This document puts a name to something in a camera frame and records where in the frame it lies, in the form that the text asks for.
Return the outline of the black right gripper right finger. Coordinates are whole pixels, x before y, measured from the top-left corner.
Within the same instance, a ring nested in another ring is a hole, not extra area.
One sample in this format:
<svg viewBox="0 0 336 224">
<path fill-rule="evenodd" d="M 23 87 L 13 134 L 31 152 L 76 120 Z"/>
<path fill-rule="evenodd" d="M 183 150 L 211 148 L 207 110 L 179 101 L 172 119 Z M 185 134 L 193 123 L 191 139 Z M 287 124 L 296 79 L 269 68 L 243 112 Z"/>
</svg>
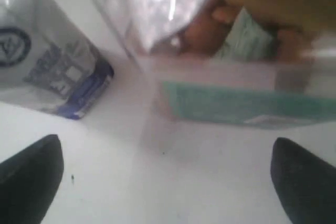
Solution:
<svg viewBox="0 0 336 224">
<path fill-rule="evenodd" d="M 292 223 L 335 223 L 335 167 L 294 141 L 274 142 L 270 176 Z"/>
</svg>

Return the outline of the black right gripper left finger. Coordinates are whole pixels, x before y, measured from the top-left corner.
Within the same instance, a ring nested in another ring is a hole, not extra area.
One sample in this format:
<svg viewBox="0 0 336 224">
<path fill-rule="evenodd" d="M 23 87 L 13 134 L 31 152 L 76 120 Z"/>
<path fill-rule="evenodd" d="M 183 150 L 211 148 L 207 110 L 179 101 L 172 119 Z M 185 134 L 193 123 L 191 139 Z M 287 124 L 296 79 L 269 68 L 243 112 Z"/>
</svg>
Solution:
<svg viewBox="0 0 336 224">
<path fill-rule="evenodd" d="M 41 223 L 62 180 L 64 158 L 56 134 L 1 163 L 1 223 Z"/>
</svg>

